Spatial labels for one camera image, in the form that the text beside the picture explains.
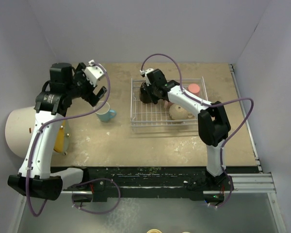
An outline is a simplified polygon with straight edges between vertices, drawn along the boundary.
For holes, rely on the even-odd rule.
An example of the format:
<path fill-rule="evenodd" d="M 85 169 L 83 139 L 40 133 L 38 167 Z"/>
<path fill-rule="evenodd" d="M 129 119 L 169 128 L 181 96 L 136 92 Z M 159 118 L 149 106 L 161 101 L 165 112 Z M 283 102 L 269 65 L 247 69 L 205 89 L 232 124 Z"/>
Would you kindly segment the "black hexagonal ceramic mug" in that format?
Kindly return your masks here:
<path fill-rule="evenodd" d="M 146 88 L 147 88 L 146 82 L 143 82 L 140 86 L 140 89 L 139 89 L 140 90 L 139 99 L 144 104 L 148 104 L 148 103 L 152 102 Z"/>

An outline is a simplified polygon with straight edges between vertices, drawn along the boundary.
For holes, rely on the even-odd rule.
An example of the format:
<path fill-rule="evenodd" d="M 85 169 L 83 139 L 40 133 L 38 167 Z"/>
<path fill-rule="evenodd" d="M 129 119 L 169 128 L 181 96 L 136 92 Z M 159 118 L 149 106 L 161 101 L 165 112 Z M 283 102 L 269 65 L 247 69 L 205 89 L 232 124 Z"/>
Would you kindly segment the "light blue ceramic mug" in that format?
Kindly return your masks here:
<path fill-rule="evenodd" d="M 117 112 L 113 109 L 111 109 L 108 102 L 105 102 L 104 105 L 102 105 L 103 101 L 100 101 L 97 106 L 94 107 L 95 114 L 98 117 L 98 119 L 102 122 L 109 122 L 114 117 L 116 117 Z"/>

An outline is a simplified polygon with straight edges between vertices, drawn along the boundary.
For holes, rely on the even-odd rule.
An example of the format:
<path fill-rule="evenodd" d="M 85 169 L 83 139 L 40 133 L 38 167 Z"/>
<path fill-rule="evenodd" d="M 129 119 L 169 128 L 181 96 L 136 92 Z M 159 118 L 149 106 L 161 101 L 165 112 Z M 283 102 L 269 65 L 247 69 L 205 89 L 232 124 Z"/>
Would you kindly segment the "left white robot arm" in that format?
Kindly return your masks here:
<path fill-rule="evenodd" d="M 90 178 L 83 168 L 67 168 L 57 173 L 50 170 L 51 158 L 62 123 L 69 119 L 67 110 L 76 98 L 82 98 L 92 107 L 109 94 L 110 86 L 103 86 L 97 94 L 97 82 L 107 77 L 106 69 L 95 61 L 55 63 L 49 69 L 49 80 L 35 99 L 35 122 L 24 162 L 16 175 L 10 175 L 7 184 L 28 198 L 56 200 L 62 190 L 75 186 L 85 190 Z"/>

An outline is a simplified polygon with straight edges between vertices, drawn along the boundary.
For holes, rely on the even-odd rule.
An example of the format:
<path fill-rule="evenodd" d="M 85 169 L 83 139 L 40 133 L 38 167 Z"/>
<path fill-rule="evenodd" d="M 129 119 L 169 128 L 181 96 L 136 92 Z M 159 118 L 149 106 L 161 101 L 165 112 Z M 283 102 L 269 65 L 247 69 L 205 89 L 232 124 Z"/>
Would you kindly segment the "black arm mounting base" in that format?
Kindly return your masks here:
<path fill-rule="evenodd" d="M 231 176 L 214 179 L 204 166 L 92 166 L 84 171 L 82 184 L 66 190 L 92 201 L 121 197 L 221 202 L 224 192 L 234 189 Z"/>

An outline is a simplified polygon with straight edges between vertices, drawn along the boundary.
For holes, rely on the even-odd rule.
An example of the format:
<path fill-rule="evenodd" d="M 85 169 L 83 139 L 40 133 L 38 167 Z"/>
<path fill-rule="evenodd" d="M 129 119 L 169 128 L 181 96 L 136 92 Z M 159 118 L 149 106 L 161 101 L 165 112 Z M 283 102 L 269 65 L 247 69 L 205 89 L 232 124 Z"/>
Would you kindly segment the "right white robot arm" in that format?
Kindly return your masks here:
<path fill-rule="evenodd" d="M 149 68 L 140 71 L 145 82 L 140 87 L 140 100 L 143 103 L 157 104 L 165 100 L 179 105 L 197 118 L 198 135 L 207 146 L 207 166 L 209 176 L 206 185 L 217 190 L 223 185 L 226 170 L 222 147 L 228 138 L 231 126 L 224 106 L 218 101 L 212 103 L 201 99 L 182 87 L 182 82 L 167 81 L 160 69 Z"/>

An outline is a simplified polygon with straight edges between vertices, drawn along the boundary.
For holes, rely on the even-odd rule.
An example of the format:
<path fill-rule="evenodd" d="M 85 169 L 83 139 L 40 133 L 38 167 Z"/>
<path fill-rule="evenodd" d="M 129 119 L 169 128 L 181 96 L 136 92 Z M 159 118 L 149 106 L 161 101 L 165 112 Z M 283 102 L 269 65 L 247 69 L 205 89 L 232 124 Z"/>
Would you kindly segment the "pink cup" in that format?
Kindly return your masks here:
<path fill-rule="evenodd" d="M 164 106 L 164 109 L 169 109 L 171 105 L 173 105 L 172 102 L 165 101 L 163 106 Z"/>

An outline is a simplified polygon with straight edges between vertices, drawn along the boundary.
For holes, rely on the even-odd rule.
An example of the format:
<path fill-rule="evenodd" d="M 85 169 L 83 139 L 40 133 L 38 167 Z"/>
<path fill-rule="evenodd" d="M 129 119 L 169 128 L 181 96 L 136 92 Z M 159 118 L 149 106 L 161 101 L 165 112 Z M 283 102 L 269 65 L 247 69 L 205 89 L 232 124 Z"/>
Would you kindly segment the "salmon tall tumbler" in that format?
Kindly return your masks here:
<path fill-rule="evenodd" d="M 192 94 L 194 94 L 195 96 L 200 95 L 200 86 L 196 83 L 191 83 L 188 85 L 188 91 Z"/>

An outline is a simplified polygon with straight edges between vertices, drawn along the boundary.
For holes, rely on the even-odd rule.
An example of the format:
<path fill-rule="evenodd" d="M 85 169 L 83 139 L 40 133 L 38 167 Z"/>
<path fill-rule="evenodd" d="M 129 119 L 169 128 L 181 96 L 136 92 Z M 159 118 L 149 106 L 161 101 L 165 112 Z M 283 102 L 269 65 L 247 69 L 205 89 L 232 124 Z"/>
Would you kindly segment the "large cream cylindrical bucket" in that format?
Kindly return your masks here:
<path fill-rule="evenodd" d="M 6 121 L 5 139 L 9 149 L 18 157 L 25 158 L 35 123 L 34 107 L 13 110 Z"/>

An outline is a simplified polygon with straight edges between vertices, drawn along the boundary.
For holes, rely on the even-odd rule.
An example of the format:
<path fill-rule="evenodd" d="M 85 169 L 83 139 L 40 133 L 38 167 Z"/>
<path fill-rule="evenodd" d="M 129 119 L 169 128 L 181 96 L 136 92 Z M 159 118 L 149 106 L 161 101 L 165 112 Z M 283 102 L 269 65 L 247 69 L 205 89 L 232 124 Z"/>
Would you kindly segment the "right aluminium table rail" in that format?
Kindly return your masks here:
<path fill-rule="evenodd" d="M 228 66 L 229 66 L 229 70 L 230 70 L 230 73 L 231 73 L 231 76 L 232 76 L 232 79 L 233 79 L 233 82 L 234 82 L 234 85 L 235 85 L 237 96 L 238 96 L 238 98 L 241 98 L 241 94 L 240 94 L 239 87 L 238 87 L 237 80 L 236 80 L 236 76 L 235 76 L 234 66 L 233 66 L 233 64 L 229 64 Z M 240 102 L 240 106 L 241 106 L 243 117 L 246 117 L 247 112 L 245 110 L 243 101 Z M 258 152 L 256 150 L 256 144 L 254 142 L 254 139 L 253 139 L 253 136 L 252 136 L 252 132 L 251 132 L 248 120 L 246 120 L 245 124 L 246 124 L 246 127 L 247 127 L 247 131 L 249 133 L 250 142 L 251 142 L 251 146 L 252 146 L 252 151 L 253 151 L 253 155 L 254 155 L 254 158 L 255 158 L 259 173 L 262 174 L 263 170 L 262 170 L 262 167 L 261 167 L 261 163 L 260 163 L 260 159 L 259 159 L 259 156 L 258 156 Z"/>

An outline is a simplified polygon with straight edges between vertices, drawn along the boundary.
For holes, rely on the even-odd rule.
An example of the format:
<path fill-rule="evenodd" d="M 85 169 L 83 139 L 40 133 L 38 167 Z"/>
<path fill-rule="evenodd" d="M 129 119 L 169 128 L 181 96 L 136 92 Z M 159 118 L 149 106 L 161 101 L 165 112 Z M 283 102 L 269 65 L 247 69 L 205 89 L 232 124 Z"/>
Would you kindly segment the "aluminium front frame rail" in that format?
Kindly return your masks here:
<path fill-rule="evenodd" d="M 271 174 L 257 167 L 229 167 L 227 176 L 214 178 L 203 167 L 53 167 L 46 178 L 25 172 L 8 184 L 21 194 L 55 200 L 63 191 L 95 196 L 135 198 L 196 198 L 227 193 L 274 193 Z"/>

